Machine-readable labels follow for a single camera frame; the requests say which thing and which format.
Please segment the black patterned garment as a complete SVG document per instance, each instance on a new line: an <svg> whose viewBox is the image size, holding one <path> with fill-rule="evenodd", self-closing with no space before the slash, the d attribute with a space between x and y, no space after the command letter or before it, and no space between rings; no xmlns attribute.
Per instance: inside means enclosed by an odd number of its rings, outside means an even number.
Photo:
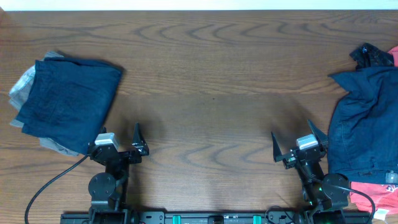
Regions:
<svg viewBox="0 0 398 224"><path fill-rule="evenodd" d="M392 67L394 66L393 55L379 50L377 47L364 43L349 55L356 63L356 69L368 67Z"/></svg>

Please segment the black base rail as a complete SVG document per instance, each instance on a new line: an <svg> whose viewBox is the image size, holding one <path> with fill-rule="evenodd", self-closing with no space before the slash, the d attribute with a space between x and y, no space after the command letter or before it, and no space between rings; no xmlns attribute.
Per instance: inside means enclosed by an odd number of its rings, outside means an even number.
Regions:
<svg viewBox="0 0 398 224"><path fill-rule="evenodd" d="M60 224L266 224L266 223L319 223L357 224L371 223L368 213L335 212L315 213L312 218L293 211L272 209L264 213L169 213L169 212L119 212L93 214L63 214Z"/></svg>

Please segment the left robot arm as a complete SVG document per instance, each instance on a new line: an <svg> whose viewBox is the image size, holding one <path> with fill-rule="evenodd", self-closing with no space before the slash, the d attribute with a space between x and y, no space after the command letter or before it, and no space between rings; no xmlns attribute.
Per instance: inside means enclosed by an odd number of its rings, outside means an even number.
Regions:
<svg viewBox="0 0 398 224"><path fill-rule="evenodd" d="M132 148L118 151L119 142L114 133L103 132L88 149L88 156L105 166L105 171L96 174L88 184L91 195L89 223L139 223L137 212L126 204L129 181L129 166L142 162L149 155L149 147L142 136L139 123L134 126Z"/></svg>

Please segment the folded navy shorts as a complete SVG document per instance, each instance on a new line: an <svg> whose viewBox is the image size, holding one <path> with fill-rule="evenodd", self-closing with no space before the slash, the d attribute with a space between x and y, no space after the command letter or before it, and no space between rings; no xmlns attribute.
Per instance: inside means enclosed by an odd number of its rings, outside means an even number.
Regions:
<svg viewBox="0 0 398 224"><path fill-rule="evenodd" d="M67 57L35 63L35 77L17 120L22 132L86 154L100 132L122 70L100 60Z"/></svg>

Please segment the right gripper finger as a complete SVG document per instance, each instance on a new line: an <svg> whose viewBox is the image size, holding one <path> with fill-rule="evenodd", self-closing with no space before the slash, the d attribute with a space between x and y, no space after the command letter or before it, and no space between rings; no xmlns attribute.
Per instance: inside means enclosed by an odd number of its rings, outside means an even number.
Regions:
<svg viewBox="0 0 398 224"><path fill-rule="evenodd" d="M276 137L273 132L271 132L271 137L272 137L272 144L273 144L273 158L275 162L279 162L282 160L282 153L279 147L279 144L276 140Z"/></svg>
<svg viewBox="0 0 398 224"><path fill-rule="evenodd" d="M323 131L318 129L310 119L307 120L307 123L308 123L313 135L317 139L318 144L322 148L328 149L328 136Z"/></svg>

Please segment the dark blue denim shorts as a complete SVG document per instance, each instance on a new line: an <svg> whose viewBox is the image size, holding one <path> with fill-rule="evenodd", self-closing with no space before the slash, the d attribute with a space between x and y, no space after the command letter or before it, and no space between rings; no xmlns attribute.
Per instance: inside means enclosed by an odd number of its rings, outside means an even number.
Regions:
<svg viewBox="0 0 398 224"><path fill-rule="evenodd" d="M328 131L328 168L353 182L397 183L397 68L331 76L347 91Z"/></svg>

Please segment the red printed t-shirt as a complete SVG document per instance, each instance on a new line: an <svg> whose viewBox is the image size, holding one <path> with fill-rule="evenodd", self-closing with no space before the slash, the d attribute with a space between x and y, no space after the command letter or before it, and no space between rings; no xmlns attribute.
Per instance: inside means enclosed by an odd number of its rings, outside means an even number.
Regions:
<svg viewBox="0 0 398 224"><path fill-rule="evenodd" d="M386 215L397 215L397 186L377 185L360 182L352 182L351 188L367 194L375 204L375 216L379 220L385 220ZM358 210L371 212L372 207L368 199L358 194L350 193L351 203Z"/></svg>

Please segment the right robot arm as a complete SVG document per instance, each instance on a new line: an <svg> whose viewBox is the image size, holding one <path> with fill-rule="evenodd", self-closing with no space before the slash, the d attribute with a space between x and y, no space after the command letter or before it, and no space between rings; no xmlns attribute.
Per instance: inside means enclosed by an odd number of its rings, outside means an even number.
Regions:
<svg viewBox="0 0 398 224"><path fill-rule="evenodd" d="M320 162L326 156L328 137L311 121L311 134L298 138L296 146L283 154L274 133L273 159L282 162L286 169L295 169L302 184L303 198L309 203L299 214L292 216L293 223L326 222L343 218L342 209L348 205L349 180L341 174L325 174Z"/></svg>

